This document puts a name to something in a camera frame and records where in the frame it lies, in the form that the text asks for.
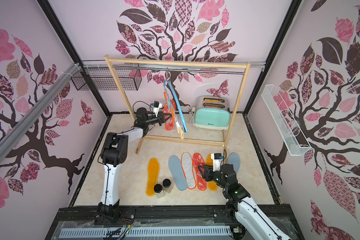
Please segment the orange rimmed grey insole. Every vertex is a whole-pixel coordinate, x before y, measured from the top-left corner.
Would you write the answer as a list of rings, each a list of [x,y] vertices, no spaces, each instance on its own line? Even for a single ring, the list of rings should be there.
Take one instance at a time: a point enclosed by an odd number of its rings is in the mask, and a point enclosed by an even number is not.
[[[181,158],[182,169],[188,184],[188,189],[196,188],[196,180],[193,173],[193,159],[190,153],[183,153]]]

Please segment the blue clip hanger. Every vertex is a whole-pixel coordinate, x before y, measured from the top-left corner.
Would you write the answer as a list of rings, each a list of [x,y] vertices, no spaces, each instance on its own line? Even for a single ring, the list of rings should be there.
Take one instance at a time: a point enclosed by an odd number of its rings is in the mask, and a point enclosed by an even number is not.
[[[181,109],[180,101],[179,101],[177,94],[175,92],[175,89],[170,81],[170,78],[171,78],[171,72],[169,71],[169,69],[167,69],[165,72],[165,80],[163,82],[164,96],[165,96],[165,100],[168,105],[168,108],[171,111],[171,115],[174,120],[174,125],[176,126],[176,129],[177,129],[178,133],[180,134],[181,139],[183,140],[185,138],[185,134],[188,133],[188,128],[186,125],[183,111]],[[173,101],[176,104],[177,110],[175,110],[175,108],[172,105],[168,90],[170,90],[173,95]]]

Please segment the red orange insole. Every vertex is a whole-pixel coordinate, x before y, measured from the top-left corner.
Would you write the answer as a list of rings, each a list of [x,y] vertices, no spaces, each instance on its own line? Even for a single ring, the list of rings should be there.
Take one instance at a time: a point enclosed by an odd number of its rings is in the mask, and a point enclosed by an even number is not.
[[[196,182],[197,188],[200,191],[205,191],[207,189],[207,182],[203,179],[198,167],[203,166],[205,164],[205,160],[199,153],[193,154],[193,167],[196,172]]]
[[[171,104],[172,104],[172,109],[174,111],[176,111],[176,104],[173,100],[170,100]],[[165,114],[169,114],[171,113],[171,110],[168,106],[168,104],[166,103],[165,106],[164,106],[164,110],[163,110],[163,113]],[[172,117],[170,117],[166,122],[165,122],[165,129],[166,131],[171,131],[172,129],[174,128],[174,119]]]

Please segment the yellow insole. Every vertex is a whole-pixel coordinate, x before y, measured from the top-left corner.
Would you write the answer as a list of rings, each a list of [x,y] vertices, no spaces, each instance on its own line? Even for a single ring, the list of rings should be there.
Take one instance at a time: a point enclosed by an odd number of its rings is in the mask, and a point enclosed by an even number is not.
[[[211,156],[212,156],[212,154],[209,154],[207,156],[207,160],[206,160],[206,164],[209,165],[209,166],[213,166],[213,160],[212,160]],[[210,191],[214,192],[214,191],[216,191],[218,189],[218,186],[217,186],[217,184],[215,182],[210,181],[210,182],[208,182],[208,189]]]
[[[158,182],[160,172],[160,163],[157,158],[151,158],[147,165],[147,185],[146,195],[152,197],[155,195],[154,187]]]

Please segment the grey blue insole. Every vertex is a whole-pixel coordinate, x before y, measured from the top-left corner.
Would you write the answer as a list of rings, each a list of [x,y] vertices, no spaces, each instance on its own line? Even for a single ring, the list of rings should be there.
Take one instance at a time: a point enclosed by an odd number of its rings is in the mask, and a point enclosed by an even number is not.
[[[176,187],[179,191],[185,191],[188,188],[188,183],[182,168],[181,160],[179,157],[172,155],[169,157],[168,165]]]

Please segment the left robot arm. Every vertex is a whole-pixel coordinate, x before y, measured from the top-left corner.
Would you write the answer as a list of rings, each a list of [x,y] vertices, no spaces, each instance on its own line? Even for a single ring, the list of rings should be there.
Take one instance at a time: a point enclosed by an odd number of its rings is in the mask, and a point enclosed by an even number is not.
[[[130,130],[121,133],[107,133],[100,153],[102,159],[100,163],[104,166],[105,179],[103,195],[98,204],[99,215],[109,220],[120,218],[118,181],[122,164],[127,159],[128,144],[145,137],[151,125],[162,125],[171,117],[170,113],[162,111],[149,112],[145,108],[139,108],[134,125]]]

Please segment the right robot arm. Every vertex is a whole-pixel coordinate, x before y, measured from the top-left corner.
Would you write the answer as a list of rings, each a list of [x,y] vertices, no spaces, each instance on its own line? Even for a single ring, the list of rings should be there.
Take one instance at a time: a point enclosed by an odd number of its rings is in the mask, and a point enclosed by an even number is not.
[[[198,167],[206,182],[214,182],[223,189],[227,199],[228,216],[234,217],[255,240],[289,240],[251,198],[250,193],[238,182],[234,166],[223,164],[219,170],[203,165]]]

